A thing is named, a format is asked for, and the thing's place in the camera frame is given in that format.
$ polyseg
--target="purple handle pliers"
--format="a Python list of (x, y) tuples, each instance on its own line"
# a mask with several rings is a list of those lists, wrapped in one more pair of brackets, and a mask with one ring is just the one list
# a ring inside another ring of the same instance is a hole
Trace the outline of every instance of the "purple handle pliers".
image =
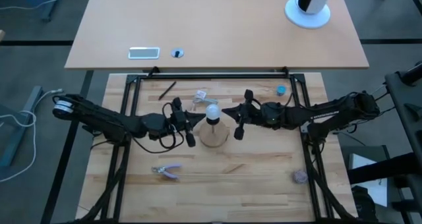
[(171, 169), (171, 168), (179, 168), (181, 166), (182, 166), (182, 164), (175, 163), (175, 164), (171, 164), (171, 165), (165, 165), (165, 166), (162, 166), (162, 167), (151, 167), (151, 171), (156, 173), (156, 174), (165, 175), (167, 178), (178, 179), (179, 177), (177, 175), (168, 173), (166, 170)]

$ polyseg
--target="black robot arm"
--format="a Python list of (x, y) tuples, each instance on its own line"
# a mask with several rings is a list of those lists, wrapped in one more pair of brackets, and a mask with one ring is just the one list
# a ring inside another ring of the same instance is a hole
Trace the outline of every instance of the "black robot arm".
[[(253, 105), (253, 101), (259, 105), (259, 109)], [(308, 132), (309, 141), (318, 144), (323, 142), (332, 130), (345, 127), (357, 119), (374, 119), (380, 114), (374, 97), (366, 92), (352, 92), (340, 99), (312, 107), (288, 107), (287, 104), (282, 105), (276, 102), (261, 104), (253, 98), (252, 91), (246, 90), (244, 103), (222, 111), (239, 124), (235, 131), (235, 138), (238, 140), (243, 138), (243, 124), (258, 125), (274, 130), (279, 128), (293, 130), (309, 123), (304, 128)], [(315, 119), (328, 116), (331, 118), (324, 122), (314, 122)]]
[(170, 118), (158, 113), (143, 116), (122, 115), (96, 105), (80, 95), (55, 96), (54, 100), (54, 116), (82, 122), (88, 127), (86, 130), (102, 132), (107, 140), (115, 144), (131, 137), (143, 138), (147, 133), (151, 140), (159, 140), (170, 134), (185, 131), (187, 143), (193, 147), (195, 139), (192, 129), (205, 117), (205, 114), (183, 111), (179, 98), (168, 103), (172, 110)]

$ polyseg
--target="blue cap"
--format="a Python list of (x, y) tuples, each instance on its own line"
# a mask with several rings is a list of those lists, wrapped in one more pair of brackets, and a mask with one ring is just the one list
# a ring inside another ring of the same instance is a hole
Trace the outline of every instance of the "blue cap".
[(277, 96), (282, 96), (286, 93), (286, 87), (285, 86), (277, 86)]

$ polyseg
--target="gray floor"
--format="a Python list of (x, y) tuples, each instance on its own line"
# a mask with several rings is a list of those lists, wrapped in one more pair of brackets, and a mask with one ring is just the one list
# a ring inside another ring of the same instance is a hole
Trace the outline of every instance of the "gray floor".
[[(1, 6), (23, 5), (36, 0), (0, 0)], [(53, 21), (40, 22), (41, 10), (0, 11), (0, 28), (7, 32), (6, 40), (72, 40), (76, 34), (88, 0), (60, 0)], [(353, 22), (362, 39), (422, 38), (422, 17), (411, 0), (346, 0)], [(63, 88), (78, 93), (84, 72), (64, 70), (70, 47), (0, 47), (1, 103), (20, 109), (31, 89), (41, 85), (45, 90)], [(368, 70), (324, 70), (328, 97), (334, 99), (350, 91), (376, 89), (386, 73), (410, 68), (422, 60), (422, 45), (364, 45), (370, 63)], [(88, 99), (101, 103), (108, 71), (97, 71), (92, 79)], [(381, 107), (392, 106), (390, 98)], [(47, 195), (63, 149), (69, 123), (51, 114), (50, 99), (37, 110), (38, 156), (25, 174), (0, 183), (0, 223), (39, 223)], [(7, 128), (0, 130), (5, 137)], [(385, 144), (391, 156), (411, 151), (395, 111), (361, 125), (354, 134), (368, 146)], [(32, 134), (22, 143), (13, 165), (25, 167), (32, 157)], [(353, 140), (340, 135), (342, 146), (356, 146)], [(72, 220), (82, 187), (89, 156), (90, 135), (79, 130), (53, 222)], [(0, 153), (4, 143), (0, 144)], [(380, 209), (383, 221), (402, 223), (391, 209)], [(415, 222), (421, 223), (415, 216)]]

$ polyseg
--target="white light bulb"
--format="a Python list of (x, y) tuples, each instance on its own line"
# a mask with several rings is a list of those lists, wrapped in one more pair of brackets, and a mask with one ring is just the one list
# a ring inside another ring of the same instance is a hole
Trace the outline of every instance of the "white light bulb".
[(211, 104), (206, 108), (205, 115), (210, 120), (218, 119), (220, 118), (220, 108), (216, 104)]

